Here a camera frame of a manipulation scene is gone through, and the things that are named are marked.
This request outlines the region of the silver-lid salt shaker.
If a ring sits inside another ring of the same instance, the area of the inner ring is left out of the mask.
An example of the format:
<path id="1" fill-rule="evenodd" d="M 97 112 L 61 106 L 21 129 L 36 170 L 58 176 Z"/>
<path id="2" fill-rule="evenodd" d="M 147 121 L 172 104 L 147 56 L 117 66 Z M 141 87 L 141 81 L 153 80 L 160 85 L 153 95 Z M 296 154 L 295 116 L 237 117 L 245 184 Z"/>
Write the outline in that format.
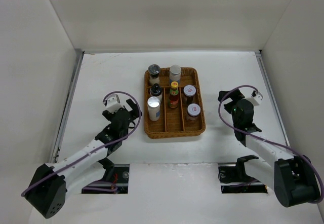
<path id="1" fill-rule="evenodd" d="M 169 69 L 169 81 L 180 83 L 182 68 L 178 65 L 172 65 Z"/>
<path id="2" fill-rule="evenodd" d="M 160 100 L 157 97 L 149 97 L 147 100 L 147 108 L 149 118 L 152 121 L 157 121 L 160 118 Z"/>

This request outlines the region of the black-cap white spice jar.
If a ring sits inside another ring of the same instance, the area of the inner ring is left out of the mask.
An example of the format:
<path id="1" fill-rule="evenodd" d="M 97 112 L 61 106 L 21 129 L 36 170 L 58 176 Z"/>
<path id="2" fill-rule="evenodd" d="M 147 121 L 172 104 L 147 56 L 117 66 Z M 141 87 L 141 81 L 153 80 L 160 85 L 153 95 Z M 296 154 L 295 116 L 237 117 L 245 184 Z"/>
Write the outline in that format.
<path id="1" fill-rule="evenodd" d="M 162 87 L 158 84 L 155 83 L 151 86 L 150 88 L 150 96 L 157 97 L 160 102 L 163 100 L 163 89 Z"/>

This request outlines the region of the yellow-cap red sauce bottle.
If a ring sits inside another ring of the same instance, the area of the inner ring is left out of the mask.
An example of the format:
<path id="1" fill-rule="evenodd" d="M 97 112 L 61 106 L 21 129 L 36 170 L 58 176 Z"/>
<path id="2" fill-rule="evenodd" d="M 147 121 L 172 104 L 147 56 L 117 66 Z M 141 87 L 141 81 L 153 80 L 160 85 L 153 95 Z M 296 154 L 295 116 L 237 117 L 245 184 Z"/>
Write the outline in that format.
<path id="1" fill-rule="evenodd" d="M 176 81 L 172 81 L 169 92 L 169 107 L 176 108 L 179 104 L 179 98 L 179 83 Z"/>

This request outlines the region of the clear-lid white spice jar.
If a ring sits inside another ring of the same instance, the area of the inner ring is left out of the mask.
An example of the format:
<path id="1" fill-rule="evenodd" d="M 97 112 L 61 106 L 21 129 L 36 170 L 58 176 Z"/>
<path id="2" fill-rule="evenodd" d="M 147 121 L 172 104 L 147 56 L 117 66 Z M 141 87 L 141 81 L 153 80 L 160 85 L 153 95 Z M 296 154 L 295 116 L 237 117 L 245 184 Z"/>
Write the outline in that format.
<path id="1" fill-rule="evenodd" d="M 149 84 L 153 86 L 154 84 L 159 84 L 159 74 L 160 74 L 160 67 L 157 64 L 152 64 L 148 67 L 149 73 Z"/>

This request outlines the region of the red-label spice jar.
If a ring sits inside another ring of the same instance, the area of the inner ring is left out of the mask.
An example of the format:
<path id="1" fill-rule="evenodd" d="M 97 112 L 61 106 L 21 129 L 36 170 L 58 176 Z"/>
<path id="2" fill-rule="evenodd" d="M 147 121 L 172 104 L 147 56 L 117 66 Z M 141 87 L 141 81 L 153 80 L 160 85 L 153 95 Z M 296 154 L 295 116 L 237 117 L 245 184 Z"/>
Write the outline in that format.
<path id="1" fill-rule="evenodd" d="M 191 103 L 187 107 L 186 120 L 195 121 L 201 113 L 201 107 L 196 103 Z"/>
<path id="2" fill-rule="evenodd" d="M 192 104 L 196 94 L 196 88 L 193 85 L 187 85 L 183 88 L 183 102 L 186 105 Z"/>

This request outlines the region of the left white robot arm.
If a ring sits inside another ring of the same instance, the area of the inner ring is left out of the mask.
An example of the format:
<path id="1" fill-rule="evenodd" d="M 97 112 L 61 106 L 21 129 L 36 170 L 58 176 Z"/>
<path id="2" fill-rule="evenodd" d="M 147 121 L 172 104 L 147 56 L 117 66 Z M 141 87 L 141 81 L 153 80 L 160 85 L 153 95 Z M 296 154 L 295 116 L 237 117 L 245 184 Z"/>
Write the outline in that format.
<path id="1" fill-rule="evenodd" d="M 134 97 L 126 100 L 131 108 L 122 106 L 118 95 L 104 99 L 102 115 L 109 124 L 77 153 L 54 164 L 39 166 L 21 196 L 45 219 L 53 217 L 72 193 L 92 190 L 89 186 L 100 180 L 113 179 L 114 164 L 108 159 L 139 126 L 142 112 Z"/>

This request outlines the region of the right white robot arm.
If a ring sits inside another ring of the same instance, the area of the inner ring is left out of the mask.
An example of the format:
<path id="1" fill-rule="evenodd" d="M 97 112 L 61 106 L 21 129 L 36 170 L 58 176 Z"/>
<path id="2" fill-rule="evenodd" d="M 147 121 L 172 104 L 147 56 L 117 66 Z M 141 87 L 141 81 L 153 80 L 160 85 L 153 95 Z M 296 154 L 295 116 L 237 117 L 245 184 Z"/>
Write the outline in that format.
<path id="1" fill-rule="evenodd" d="M 254 152 L 237 159 L 236 178 L 253 178 L 270 187 L 284 207 L 323 201 L 323 181 L 311 161 L 289 146 L 266 139 L 254 123 L 254 108 L 262 103 L 262 94 L 254 88 L 252 95 L 245 97 L 240 89 L 220 91 L 218 96 L 218 107 L 232 117 L 232 124 L 226 125 L 244 147 Z"/>

